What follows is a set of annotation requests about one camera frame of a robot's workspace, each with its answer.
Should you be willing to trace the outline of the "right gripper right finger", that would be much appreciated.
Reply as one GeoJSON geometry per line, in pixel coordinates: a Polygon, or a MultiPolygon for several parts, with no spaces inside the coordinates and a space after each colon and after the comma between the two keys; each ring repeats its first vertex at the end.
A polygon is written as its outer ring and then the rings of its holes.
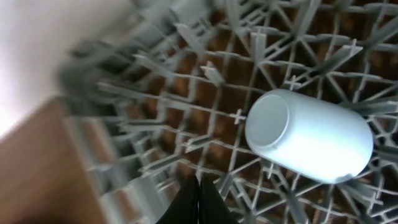
{"type": "Polygon", "coordinates": [[[201,179],[198,209],[200,224],[238,224],[208,177],[201,179]]]}

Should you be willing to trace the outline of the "blue plastic cup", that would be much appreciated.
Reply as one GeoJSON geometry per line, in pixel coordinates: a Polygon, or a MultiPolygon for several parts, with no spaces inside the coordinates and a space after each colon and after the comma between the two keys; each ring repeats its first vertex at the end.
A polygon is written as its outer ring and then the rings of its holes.
{"type": "Polygon", "coordinates": [[[324,184],[356,177],[373,153],[371,129],[358,113],[283,89],[255,101],[245,138],[258,156],[324,184]]]}

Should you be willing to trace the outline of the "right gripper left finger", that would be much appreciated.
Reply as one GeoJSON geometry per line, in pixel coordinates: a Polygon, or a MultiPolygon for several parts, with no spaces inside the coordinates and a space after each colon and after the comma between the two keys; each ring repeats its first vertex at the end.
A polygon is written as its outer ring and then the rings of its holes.
{"type": "Polygon", "coordinates": [[[188,176],[156,224],[197,224],[198,198],[198,179],[195,175],[188,176]]]}

